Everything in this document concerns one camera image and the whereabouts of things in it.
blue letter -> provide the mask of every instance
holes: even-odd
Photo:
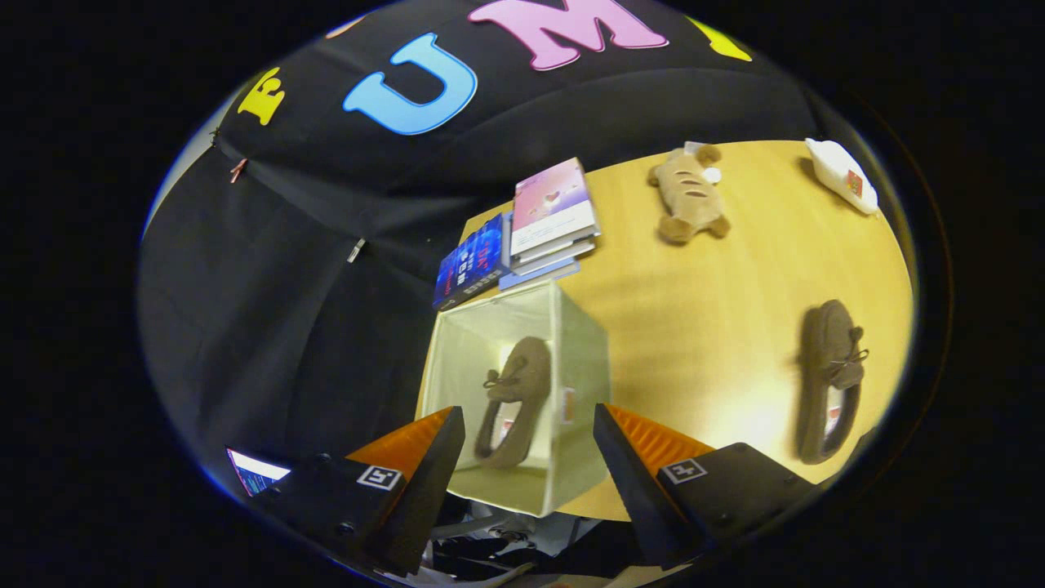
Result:
[[[389,131],[419,135],[446,122],[475,95],[479,79],[461,60],[436,46],[428,32],[403,45],[392,55],[393,65],[413,62],[442,79],[443,93],[426,104],[415,103],[385,85],[385,74],[371,73],[345,96],[345,112],[358,110]]]

slipper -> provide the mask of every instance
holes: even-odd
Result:
[[[820,464],[845,442],[860,404],[863,328],[854,327],[838,301],[828,301],[806,314],[803,325],[804,364],[798,453],[805,464]]]
[[[845,147],[835,141],[813,139],[806,139],[806,146],[813,157],[813,172],[820,183],[864,214],[878,210],[878,191]]]
[[[526,337],[515,345],[505,361],[505,369],[497,375],[487,373],[486,408],[483,425],[475,440],[475,458],[486,468],[512,468],[526,460],[530,442],[537,428],[537,418],[552,390],[552,354],[548,345],[536,337]],[[517,410],[512,421],[498,413]],[[507,432],[495,423],[509,423]]]

table top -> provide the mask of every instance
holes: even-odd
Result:
[[[900,383],[914,308],[907,265],[881,212],[864,215],[820,184],[802,141],[718,146],[727,236],[705,231],[682,245],[658,237],[665,208],[646,178],[666,152],[589,171],[602,235],[559,285],[606,330],[612,404],[712,447],[747,443],[819,484],[878,424]],[[462,240],[511,205],[470,218]],[[800,328],[832,299],[864,328],[870,356],[852,432],[833,457],[809,466],[796,442]],[[630,520],[610,478],[559,511]]]

beige storage box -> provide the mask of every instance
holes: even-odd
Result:
[[[474,447],[489,402],[486,373],[500,372],[527,336],[548,343],[551,395],[526,461],[506,470],[480,467]],[[611,402],[606,332],[554,280],[463,305],[436,320],[421,403],[423,415],[451,405],[464,413],[464,448],[449,492],[536,517],[554,512],[608,475],[591,434],[600,402]]]

pink letter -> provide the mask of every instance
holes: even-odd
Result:
[[[667,39],[613,0],[562,0],[562,3],[564,10],[524,0],[497,0],[472,10],[468,20],[493,21],[514,34],[533,52],[530,65],[538,71],[562,67],[580,56],[577,49],[552,41],[550,32],[593,51],[605,49],[597,21],[612,32],[609,41],[618,47],[647,49],[668,44]]]

